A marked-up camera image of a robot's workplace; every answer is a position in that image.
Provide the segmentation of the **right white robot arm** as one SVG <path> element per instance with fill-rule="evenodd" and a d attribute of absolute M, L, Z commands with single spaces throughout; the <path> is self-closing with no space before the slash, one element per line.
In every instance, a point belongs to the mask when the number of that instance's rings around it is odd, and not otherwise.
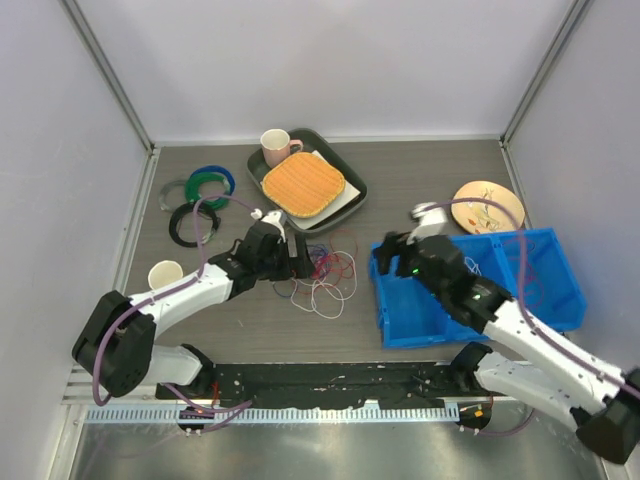
<path fill-rule="evenodd" d="M 625 464 L 639 443 L 639 371 L 623 371 L 583 350 L 493 280 L 469 270 L 445 235 L 388 233 L 374 249 L 378 271 L 420 282 L 457 323 L 525 359 L 518 364 L 478 342 L 452 362 L 465 395 L 481 388 L 513 397 L 570 428 L 592 453 Z"/>

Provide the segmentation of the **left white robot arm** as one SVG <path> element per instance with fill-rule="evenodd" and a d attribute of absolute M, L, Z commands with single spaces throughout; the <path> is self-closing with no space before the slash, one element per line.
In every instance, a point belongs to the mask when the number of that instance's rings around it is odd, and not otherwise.
<path fill-rule="evenodd" d="M 232 249 L 210 257 L 192 274 L 159 290 L 125 296 L 104 294 L 77 338 L 71 355 L 93 377 L 96 393 L 123 397 L 155 385 L 193 399 L 205 397 L 215 366 L 192 345 L 165 347 L 157 338 L 177 323 L 252 289 L 259 281 L 307 279 L 315 271 L 306 239 L 295 234 L 289 253 L 278 223 L 256 221 Z"/>

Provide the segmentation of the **orange woven mat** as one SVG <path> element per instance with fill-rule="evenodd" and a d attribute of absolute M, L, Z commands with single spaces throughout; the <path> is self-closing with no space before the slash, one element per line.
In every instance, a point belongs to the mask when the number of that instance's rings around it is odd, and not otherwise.
<path fill-rule="evenodd" d="M 297 218 L 325 210 L 344 190 L 344 175 L 320 157 L 299 152 L 269 171 L 262 181 L 265 196 Z"/>

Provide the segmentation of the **blue plastic bin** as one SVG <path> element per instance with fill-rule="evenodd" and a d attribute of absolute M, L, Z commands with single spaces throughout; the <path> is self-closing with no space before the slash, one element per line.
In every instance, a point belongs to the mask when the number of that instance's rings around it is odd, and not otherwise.
<path fill-rule="evenodd" d="M 538 319 L 559 332 L 578 329 L 587 302 L 562 246 L 551 228 L 524 232 L 527 263 L 524 301 Z M 517 293 L 520 244 L 514 232 L 464 235 L 452 238 L 465 254 L 466 265 Z M 485 341 L 487 338 L 452 320 L 418 281 L 378 272 L 369 261 L 377 304 L 377 325 L 387 349 L 424 348 L 436 345 Z"/>

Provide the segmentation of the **yellow-green paper cup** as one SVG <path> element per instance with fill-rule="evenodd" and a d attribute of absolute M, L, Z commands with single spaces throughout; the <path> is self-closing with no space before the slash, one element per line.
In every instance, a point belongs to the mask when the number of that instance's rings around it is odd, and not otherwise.
<path fill-rule="evenodd" d="M 161 289 L 184 276 L 181 265 L 173 260 L 162 260 L 148 272 L 147 281 L 151 290 Z"/>

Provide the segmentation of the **pink ceramic mug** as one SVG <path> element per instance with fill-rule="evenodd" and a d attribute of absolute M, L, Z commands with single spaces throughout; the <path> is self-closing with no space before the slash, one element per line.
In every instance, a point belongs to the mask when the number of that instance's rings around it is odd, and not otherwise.
<path fill-rule="evenodd" d="M 283 129 L 269 129 L 260 137 L 260 145 L 266 164 L 275 168 L 283 160 L 291 155 L 291 149 L 303 148 L 303 142 L 292 139 L 289 133 Z"/>

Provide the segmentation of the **dark grey tray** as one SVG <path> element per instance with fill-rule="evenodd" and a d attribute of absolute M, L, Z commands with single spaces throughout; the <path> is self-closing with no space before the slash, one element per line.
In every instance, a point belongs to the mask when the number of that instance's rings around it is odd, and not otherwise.
<path fill-rule="evenodd" d="M 293 230 L 307 236 L 317 236 L 336 228 L 360 209 L 367 200 L 368 187 L 353 165 L 315 130 L 296 128 L 290 130 L 289 135 L 292 139 L 301 140 L 305 151 L 335 167 L 346 180 L 345 191 L 328 207 L 328 213 L 322 212 L 311 219 L 295 219 L 288 216 L 288 224 Z"/>

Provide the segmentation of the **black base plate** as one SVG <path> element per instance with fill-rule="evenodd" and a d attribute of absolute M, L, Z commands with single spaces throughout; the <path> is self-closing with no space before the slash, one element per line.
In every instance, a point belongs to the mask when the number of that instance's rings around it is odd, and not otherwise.
<path fill-rule="evenodd" d="M 435 362 L 218 364 L 192 400 L 217 400 L 230 408 L 343 410 L 376 400 L 383 409 L 441 406 L 445 397 L 487 397 L 447 364 Z"/>

